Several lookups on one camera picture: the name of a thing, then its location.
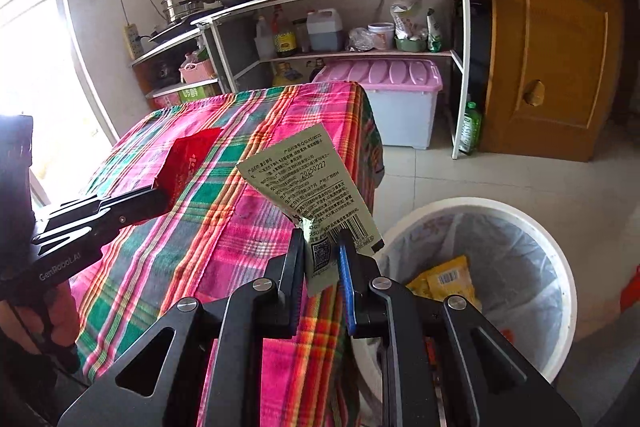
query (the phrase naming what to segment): plaid tablecloth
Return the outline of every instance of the plaid tablecloth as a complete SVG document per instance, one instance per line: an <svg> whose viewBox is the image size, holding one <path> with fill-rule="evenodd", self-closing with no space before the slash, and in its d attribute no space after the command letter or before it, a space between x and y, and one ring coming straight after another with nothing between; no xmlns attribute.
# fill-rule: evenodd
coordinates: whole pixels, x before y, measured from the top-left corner
<svg viewBox="0 0 640 427"><path fill-rule="evenodd" d="M123 229L103 247L102 261L72 281L88 378L99 377L180 298L226 297L260 277L270 257L286 252L292 224L235 165L319 122L372 209L383 174L382 144L355 83L246 91L158 110L115 145L87 192L119 194L147 185L176 138L214 126L227 131L171 212ZM336 385L345 339L335 287L303 299L297 336L264 342L261 425L354 421Z"/></svg>

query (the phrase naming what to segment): screw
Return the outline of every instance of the screw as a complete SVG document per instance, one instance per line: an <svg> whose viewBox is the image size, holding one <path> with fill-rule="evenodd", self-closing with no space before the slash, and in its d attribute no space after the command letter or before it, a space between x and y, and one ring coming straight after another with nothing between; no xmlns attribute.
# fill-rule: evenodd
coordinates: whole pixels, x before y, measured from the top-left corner
<svg viewBox="0 0 640 427"><path fill-rule="evenodd" d="M181 312L192 312L198 307L198 301L193 297L183 297L178 301L178 309Z"/></svg>
<svg viewBox="0 0 640 427"><path fill-rule="evenodd" d="M391 288L391 279L387 279L386 277L376 277L371 281L371 285L376 290L388 290Z"/></svg>
<svg viewBox="0 0 640 427"><path fill-rule="evenodd" d="M271 282L271 279L267 279L267 277L260 277L260 279L256 279L254 281L254 290L256 290L257 292L266 292L267 290L271 289L271 286L273 286L273 282Z"/></svg>
<svg viewBox="0 0 640 427"><path fill-rule="evenodd" d="M454 310L463 310L466 308L466 300L460 295L450 296L449 299L447 299L447 304L449 308L453 308Z"/></svg>

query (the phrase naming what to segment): barcode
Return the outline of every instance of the barcode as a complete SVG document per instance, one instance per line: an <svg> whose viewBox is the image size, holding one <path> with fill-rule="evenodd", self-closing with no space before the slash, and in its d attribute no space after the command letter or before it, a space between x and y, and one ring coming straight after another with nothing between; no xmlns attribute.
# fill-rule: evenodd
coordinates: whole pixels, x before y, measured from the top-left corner
<svg viewBox="0 0 640 427"><path fill-rule="evenodd" d="M329 235L334 240L334 242L338 242L338 232L343 229L351 230L351 234L353 235L353 242L356 244L358 243L358 241L366 239L369 235L364 229L362 222L358 217L358 214L353 214L353 216L341 222L340 225L329 230Z"/></svg>
<svg viewBox="0 0 640 427"><path fill-rule="evenodd" d="M458 278L458 270L450 270L438 275L438 281L440 284L449 284Z"/></svg>

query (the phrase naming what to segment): pink storage box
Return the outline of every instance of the pink storage box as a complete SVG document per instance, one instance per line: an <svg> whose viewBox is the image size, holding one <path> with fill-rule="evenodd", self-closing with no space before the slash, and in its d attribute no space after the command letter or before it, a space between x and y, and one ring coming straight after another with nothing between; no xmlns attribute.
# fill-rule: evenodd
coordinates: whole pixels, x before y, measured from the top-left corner
<svg viewBox="0 0 640 427"><path fill-rule="evenodd" d="M215 78L216 70L213 69L213 64L211 64L211 61L207 58L202 62L191 62L185 67L180 68L180 74L187 84L193 84L201 80Z"/></svg>
<svg viewBox="0 0 640 427"><path fill-rule="evenodd" d="M384 145L427 149L442 78L431 60L336 60L314 82L358 82Z"/></svg>

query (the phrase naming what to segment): yellow package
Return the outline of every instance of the yellow package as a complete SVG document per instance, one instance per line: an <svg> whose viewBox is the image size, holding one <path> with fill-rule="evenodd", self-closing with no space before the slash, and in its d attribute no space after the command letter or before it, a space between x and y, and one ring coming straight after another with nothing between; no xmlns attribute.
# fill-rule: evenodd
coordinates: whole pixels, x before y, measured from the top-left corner
<svg viewBox="0 0 640 427"><path fill-rule="evenodd" d="M465 255L460 255L418 275L416 279L407 285L407 288L418 295L412 285L421 289L427 287L430 295L420 294L420 296L435 299L436 301L444 301L449 295L462 295L478 310L481 310L481 303L476 298L476 290L471 282Z"/></svg>
<svg viewBox="0 0 640 427"><path fill-rule="evenodd" d="M431 297L431 292L429 291L429 283L427 282L426 274L427 272L422 272L406 287L409 288L414 293L414 295L417 295L418 297L433 299L433 297Z"/></svg>

